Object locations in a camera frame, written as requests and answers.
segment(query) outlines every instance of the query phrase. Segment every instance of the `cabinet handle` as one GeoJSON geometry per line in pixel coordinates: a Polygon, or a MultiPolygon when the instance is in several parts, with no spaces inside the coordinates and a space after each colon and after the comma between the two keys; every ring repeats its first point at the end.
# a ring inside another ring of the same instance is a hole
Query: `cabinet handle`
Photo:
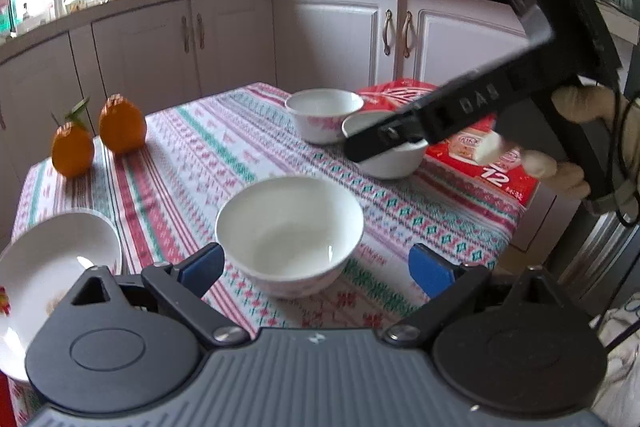
{"type": "Polygon", "coordinates": [[[187,17],[182,16],[182,39],[184,40],[184,52],[189,53],[189,30],[187,28],[187,17]]]}
{"type": "Polygon", "coordinates": [[[391,22],[391,17],[393,16],[393,14],[391,13],[391,10],[387,10],[386,11],[386,18],[385,18],[385,27],[382,30],[382,42],[384,42],[385,44],[385,55],[388,57],[391,54],[391,48],[389,47],[389,43],[387,41],[387,33],[389,32],[389,23],[391,22]]]}
{"type": "Polygon", "coordinates": [[[204,49],[204,26],[202,26],[202,15],[198,13],[198,34],[200,35],[200,49],[204,49]]]}
{"type": "Polygon", "coordinates": [[[410,11],[406,13],[406,19],[404,20],[404,27],[402,28],[402,38],[404,39],[404,58],[411,56],[409,51],[409,26],[411,26],[411,20],[414,18],[410,11]]]}

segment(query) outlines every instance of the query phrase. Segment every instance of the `bowl rim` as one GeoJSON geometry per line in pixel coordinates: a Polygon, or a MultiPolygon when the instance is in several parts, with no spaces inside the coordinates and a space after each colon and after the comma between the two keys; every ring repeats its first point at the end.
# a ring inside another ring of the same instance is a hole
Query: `bowl rim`
{"type": "MultiPolygon", "coordinates": [[[[89,214],[91,216],[98,217],[99,219],[101,219],[103,222],[107,223],[110,226],[114,236],[118,240],[118,253],[116,254],[116,275],[122,275],[125,259],[124,259],[124,250],[122,248],[122,240],[120,238],[120,234],[118,233],[118,229],[116,229],[115,225],[111,222],[111,220],[108,219],[103,213],[98,212],[97,210],[94,210],[92,208],[70,208],[65,210],[64,212],[59,212],[57,214],[54,214],[53,216],[47,217],[47,219],[39,221],[38,223],[33,225],[31,228],[21,233],[15,239],[15,241],[12,241],[6,247],[4,247],[2,252],[0,252],[0,266],[2,265],[2,261],[6,258],[8,252],[14,247],[14,245],[16,245],[23,237],[25,237],[29,232],[31,232],[31,230],[36,229],[36,227],[38,227],[42,223],[46,223],[47,221],[51,221],[53,219],[56,219],[57,217],[68,216],[69,214],[89,214]]],[[[2,370],[2,372],[6,375],[7,378],[11,378],[11,380],[14,380],[15,382],[21,383],[21,384],[29,383],[28,379],[24,380],[23,378],[13,374],[11,371],[6,372],[4,369],[1,368],[1,366],[3,365],[4,364],[0,362],[0,370],[2,370]]]]}
{"type": "Polygon", "coordinates": [[[248,275],[249,277],[254,277],[256,279],[265,281],[265,282],[305,282],[311,279],[316,279],[317,277],[322,277],[323,275],[325,275],[326,273],[331,272],[331,270],[335,269],[337,266],[339,266],[341,263],[344,263],[348,258],[350,258],[350,256],[353,254],[354,250],[357,248],[357,246],[361,243],[362,241],[362,237],[364,236],[364,227],[365,227],[365,220],[364,220],[364,210],[362,209],[362,205],[360,204],[360,202],[358,201],[358,198],[356,198],[356,196],[353,194],[353,192],[351,192],[348,188],[340,185],[338,182],[335,182],[333,180],[329,180],[327,178],[319,178],[316,176],[308,176],[308,175],[304,175],[304,174],[283,174],[282,176],[273,176],[271,178],[265,178],[263,180],[258,180],[255,183],[252,183],[251,185],[247,185],[246,187],[244,187],[242,190],[240,190],[239,192],[236,192],[236,194],[234,194],[233,196],[231,196],[231,198],[229,198],[220,208],[220,211],[218,212],[218,215],[216,216],[216,223],[214,226],[214,235],[216,236],[216,241],[218,242],[218,244],[222,247],[223,251],[225,252],[225,256],[226,258],[229,259],[229,261],[231,261],[231,263],[238,268],[240,271],[242,271],[244,274],[248,275]],[[286,179],[291,179],[291,178],[300,178],[300,179],[304,179],[304,180],[314,180],[314,181],[318,181],[318,182],[322,182],[326,185],[331,185],[331,186],[336,186],[338,188],[340,188],[341,190],[344,190],[348,193],[348,195],[350,195],[351,198],[353,198],[353,200],[357,203],[358,208],[360,209],[360,235],[358,236],[357,241],[355,241],[355,244],[353,245],[353,247],[351,248],[351,250],[349,251],[349,253],[343,257],[340,257],[340,259],[338,261],[331,261],[331,263],[328,264],[327,268],[319,271],[318,273],[315,273],[313,275],[309,275],[308,277],[297,277],[297,276],[279,276],[279,275],[267,275],[261,272],[258,272],[252,268],[248,268],[244,265],[244,263],[239,262],[235,256],[233,256],[232,254],[228,253],[225,250],[225,246],[220,243],[220,238],[218,237],[218,226],[220,223],[220,216],[222,215],[223,211],[225,210],[225,208],[227,207],[227,205],[237,196],[239,196],[240,194],[242,194],[244,191],[249,190],[252,187],[255,187],[256,185],[262,184],[262,183],[268,183],[268,182],[281,182],[282,180],[286,180],[286,179]]]}
{"type": "Polygon", "coordinates": [[[307,116],[307,117],[311,117],[311,118],[338,118],[340,116],[346,116],[346,115],[353,114],[354,112],[361,110],[363,106],[364,106],[364,99],[358,93],[353,92],[353,91],[347,91],[346,89],[334,89],[332,87],[319,87],[318,89],[304,89],[302,91],[293,93],[284,102],[284,107],[291,114],[295,114],[297,116],[307,116]],[[309,94],[310,92],[321,92],[321,91],[324,91],[324,92],[327,92],[327,91],[339,92],[341,94],[349,94],[352,97],[356,96],[357,97],[357,101],[358,101],[358,104],[357,104],[358,107],[354,108],[353,110],[347,111],[347,112],[338,112],[338,113],[331,113],[331,114],[314,115],[314,114],[309,114],[307,112],[300,111],[298,109],[294,109],[289,104],[289,102],[290,102],[290,100],[292,98],[299,98],[300,96],[309,94]]]}
{"type": "MultiPolygon", "coordinates": [[[[356,120],[356,118],[359,118],[360,115],[372,113],[372,112],[376,112],[380,114],[395,114],[395,111],[392,111],[390,109],[371,109],[371,110],[358,111],[354,114],[350,114],[342,122],[342,134],[344,134],[344,137],[348,138],[350,136],[344,128],[345,124],[348,124],[350,120],[351,121],[356,120]]],[[[393,149],[389,149],[388,151],[385,151],[385,152],[389,152],[389,151],[410,152],[410,151],[417,151],[418,149],[424,149],[425,147],[428,147],[428,146],[429,146],[429,142],[427,142],[427,140],[425,139],[422,139],[416,143],[411,143],[411,142],[403,143],[402,145],[399,145],[398,147],[393,147],[393,149]]]]}

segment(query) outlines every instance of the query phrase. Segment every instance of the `red package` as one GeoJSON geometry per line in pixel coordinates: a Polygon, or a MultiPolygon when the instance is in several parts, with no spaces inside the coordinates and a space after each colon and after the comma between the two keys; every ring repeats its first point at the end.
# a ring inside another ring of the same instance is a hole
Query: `red package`
{"type": "MultiPolygon", "coordinates": [[[[363,110],[396,110],[437,87],[402,78],[388,84],[366,87],[358,93],[365,100],[363,110]]],[[[494,121],[492,116],[483,118],[449,139],[430,145],[426,154],[466,176],[498,188],[526,206],[538,182],[520,166],[520,152],[517,149],[509,151],[490,165],[479,166],[473,161],[474,150],[486,134],[493,132],[494,121]]]]}

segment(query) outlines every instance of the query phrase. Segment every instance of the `printed number 12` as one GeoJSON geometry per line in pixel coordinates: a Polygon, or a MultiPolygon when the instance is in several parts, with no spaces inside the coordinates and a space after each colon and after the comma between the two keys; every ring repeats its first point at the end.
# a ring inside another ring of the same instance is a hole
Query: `printed number 12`
{"type": "Polygon", "coordinates": [[[506,175],[498,172],[497,169],[490,169],[489,167],[484,167],[484,173],[481,177],[496,187],[502,187],[502,184],[509,183],[509,178],[506,175]]]}

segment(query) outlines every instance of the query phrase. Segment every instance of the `tablecloth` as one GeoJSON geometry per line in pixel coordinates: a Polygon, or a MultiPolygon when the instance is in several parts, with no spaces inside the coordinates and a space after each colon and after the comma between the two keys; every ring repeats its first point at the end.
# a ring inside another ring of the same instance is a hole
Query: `tablecloth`
{"type": "MultiPolygon", "coordinates": [[[[508,194],[426,157],[410,178],[380,182],[358,172],[340,146],[303,142],[266,84],[233,90],[147,117],[146,146],[114,158],[95,141],[94,165],[65,180],[45,160],[27,175],[13,239],[70,208],[92,208],[115,224],[132,273],[178,263],[215,241],[216,215],[233,194],[269,176],[305,173],[348,187],[366,216],[363,240],[341,277],[318,295],[271,299],[231,264],[204,299],[254,335],[260,327],[385,328],[426,302],[407,268],[426,243],[454,263],[493,267],[524,207],[508,194]]],[[[18,425],[37,407],[11,384],[18,425]]]]}

